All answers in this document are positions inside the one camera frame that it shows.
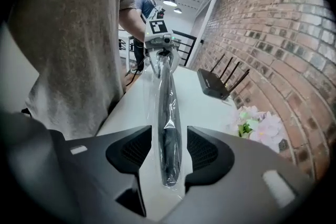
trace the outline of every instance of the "brick wall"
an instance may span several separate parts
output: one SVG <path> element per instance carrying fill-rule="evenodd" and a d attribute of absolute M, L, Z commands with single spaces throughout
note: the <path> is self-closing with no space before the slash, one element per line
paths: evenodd
<path fill-rule="evenodd" d="M 336 140 L 335 32 L 325 0 L 218 0 L 192 65 L 209 70 L 225 52 L 217 74 L 242 62 L 229 84 L 250 68 L 236 105 L 278 114 L 289 137 L 280 154 L 314 179 Z"/>

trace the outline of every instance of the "white column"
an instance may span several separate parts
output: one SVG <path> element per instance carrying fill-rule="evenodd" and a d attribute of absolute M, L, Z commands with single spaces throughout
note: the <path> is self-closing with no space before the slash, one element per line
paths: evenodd
<path fill-rule="evenodd" d="M 194 62 L 196 56 L 197 56 L 197 53 L 198 53 L 198 50 L 199 50 L 199 47 L 200 47 L 200 42 L 201 42 L 203 34 L 204 34 L 205 27 L 206 27 L 206 25 L 209 22 L 209 19 L 210 19 L 212 11 L 214 9 L 214 6 L 216 4 L 216 1 L 217 0 L 211 0 L 211 2 L 210 2 L 209 9 L 208 9 L 208 11 L 207 11 L 207 13 L 205 15 L 202 27 L 201 27 L 201 29 L 199 31 L 198 37 L 197 37 L 196 42 L 195 42 L 195 46 L 193 48 L 192 53 L 190 54 L 189 61 L 188 61 L 186 67 L 190 67 L 192 65 L 192 63 Z"/>

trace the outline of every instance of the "lamp shade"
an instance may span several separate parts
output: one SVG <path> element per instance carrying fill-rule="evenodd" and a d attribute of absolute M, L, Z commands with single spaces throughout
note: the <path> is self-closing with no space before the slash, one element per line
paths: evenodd
<path fill-rule="evenodd" d="M 176 9 L 174 10 L 174 12 L 176 12 L 176 13 L 178 13 L 178 14 L 181 14 L 181 13 L 182 13 L 182 11 L 181 11 L 180 8 L 176 8 Z"/>
<path fill-rule="evenodd" d="M 175 0 L 164 0 L 163 3 L 168 5 L 168 6 L 177 7 L 177 3 L 176 3 Z"/>

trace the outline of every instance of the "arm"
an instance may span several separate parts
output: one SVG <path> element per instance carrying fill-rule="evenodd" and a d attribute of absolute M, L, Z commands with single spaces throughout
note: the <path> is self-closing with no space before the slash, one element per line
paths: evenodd
<path fill-rule="evenodd" d="M 119 24 L 135 38 L 144 41 L 146 25 L 135 8 L 127 8 L 119 11 Z"/>

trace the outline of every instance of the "person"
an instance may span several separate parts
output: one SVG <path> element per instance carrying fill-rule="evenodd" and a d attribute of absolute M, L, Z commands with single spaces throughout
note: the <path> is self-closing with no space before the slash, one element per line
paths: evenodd
<path fill-rule="evenodd" d="M 8 19 L 39 72 L 26 105 L 66 140 L 94 136 L 124 94 L 118 23 L 143 41 L 134 0 L 17 0 Z"/>
<path fill-rule="evenodd" d="M 152 10 L 156 6 L 156 2 L 154 0 L 135 0 L 136 11 L 139 16 L 142 18 L 144 22 L 148 19 Z M 134 73 L 142 73 L 144 67 L 144 49 L 143 42 L 134 38 L 134 55 L 136 59 L 136 65 L 138 66 L 135 69 L 132 69 L 131 72 Z"/>

